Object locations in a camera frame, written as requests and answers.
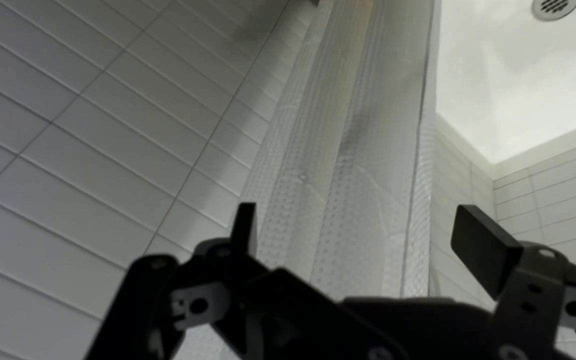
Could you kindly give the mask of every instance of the curtain fold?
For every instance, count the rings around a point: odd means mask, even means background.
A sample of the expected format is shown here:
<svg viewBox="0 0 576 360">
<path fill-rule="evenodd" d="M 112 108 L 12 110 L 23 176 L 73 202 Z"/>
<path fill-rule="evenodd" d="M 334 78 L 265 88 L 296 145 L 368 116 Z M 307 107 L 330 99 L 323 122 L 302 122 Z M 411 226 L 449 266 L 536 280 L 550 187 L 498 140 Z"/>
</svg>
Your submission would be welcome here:
<svg viewBox="0 0 576 360">
<path fill-rule="evenodd" d="M 258 258 L 334 299 L 426 295 L 434 3 L 322 7 L 330 19 L 297 108 L 288 100 Z"/>
</svg>

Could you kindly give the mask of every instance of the white shower curtain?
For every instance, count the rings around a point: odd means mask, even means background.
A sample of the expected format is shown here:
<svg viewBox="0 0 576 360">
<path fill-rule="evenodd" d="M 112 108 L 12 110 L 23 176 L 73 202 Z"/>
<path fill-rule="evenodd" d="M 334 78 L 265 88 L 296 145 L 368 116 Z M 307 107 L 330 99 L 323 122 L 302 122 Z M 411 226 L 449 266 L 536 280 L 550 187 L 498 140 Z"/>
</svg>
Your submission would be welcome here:
<svg viewBox="0 0 576 360">
<path fill-rule="evenodd" d="M 334 299 L 426 296 L 434 0 L 322 0 L 244 200 L 258 255 Z M 230 358 L 207 333 L 190 358 Z"/>
</svg>

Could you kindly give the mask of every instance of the tile grout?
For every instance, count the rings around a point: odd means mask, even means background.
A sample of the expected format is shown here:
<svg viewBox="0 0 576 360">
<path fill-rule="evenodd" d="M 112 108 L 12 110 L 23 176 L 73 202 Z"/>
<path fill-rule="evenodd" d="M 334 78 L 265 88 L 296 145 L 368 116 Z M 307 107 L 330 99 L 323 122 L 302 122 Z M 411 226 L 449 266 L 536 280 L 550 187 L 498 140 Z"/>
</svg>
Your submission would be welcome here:
<svg viewBox="0 0 576 360">
<path fill-rule="evenodd" d="M 45 290 L 39 290 L 37 287 L 26 284 L 26 283 L 22 283 L 22 280 L 17 280 L 17 278 L 9 278 L 9 277 L 5 277 L 4 273 L 0 273 L 0 278 L 1 278 L 4 283 L 12 283 L 13 287 L 19 287 L 19 288 L 23 288 L 23 290 L 30 290 L 32 295 L 37 295 L 37 296 L 41 296 L 41 299 L 45 299 L 45 301 L 49 301 L 49 303 L 55 303 L 55 304 L 60 304 L 60 306 L 64 306 L 64 308 L 70 308 L 72 313 L 81 314 L 81 316 L 85 316 L 85 318 L 90 318 L 90 321 L 96 321 L 96 322 L 102 321 L 100 316 L 96 316 L 96 314 L 91 314 L 91 313 L 87 313 L 87 311 L 83 311 L 83 308 L 79 308 L 79 306 L 75 306 L 75 304 L 70 304 L 70 303 L 62 301 L 60 296 L 53 296 L 53 295 L 49 295 L 49 293 L 45 293 Z"/>
<path fill-rule="evenodd" d="M 258 63 L 260 54 L 263 53 L 265 42 L 268 42 L 271 30 L 265 34 L 263 46 L 258 50 L 258 54 L 255 54 L 253 61 L 250 63 L 246 74 L 241 77 L 238 88 L 234 90 L 234 95 L 231 95 L 231 99 L 230 99 L 230 102 L 228 102 L 228 107 L 226 107 L 226 113 L 228 113 L 228 108 L 235 102 L 238 92 L 241 90 L 241 87 L 244 87 L 246 78 L 250 77 L 253 64 Z M 205 140 L 205 145 L 203 145 L 203 148 L 201 148 L 198 161 L 196 161 L 196 162 L 191 164 L 191 169 L 190 169 L 187 178 L 184 180 L 182 188 L 180 188 L 178 194 L 174 197 L 174 202 L 169 204 L 167 213 L 164 214 L 164 218 L 160 220 L 156 232 L 151 235 L 151 238 L 149 238 L 149 242 L 147 242 L 147 246 L 146 246 L 146 253 L 147 253 L 147 248 L 151 246 L 153 238 L 160 235 L 160 230 L 161 230 L 166 218 L 169 217 L 169 213 L 171 213 L 175 200 L 182 197 L 182 193 L 184 193 L 184 188 L 186 188 L 186 185 L 187 185 L 191 172 L 196 172 L 196 167 L 198 167 L 200 158 L 203 156 L 205 148 L 211 145 L 211 137 L 216 135 L 216 130 L 219 128 L 219 125 L 226 120 L 224 115 L 219 116 L 218 125 L 211 128 L 211 133 L 209 133 L 209 137 L 207 137 L 207 140 Z"/>
</svg>

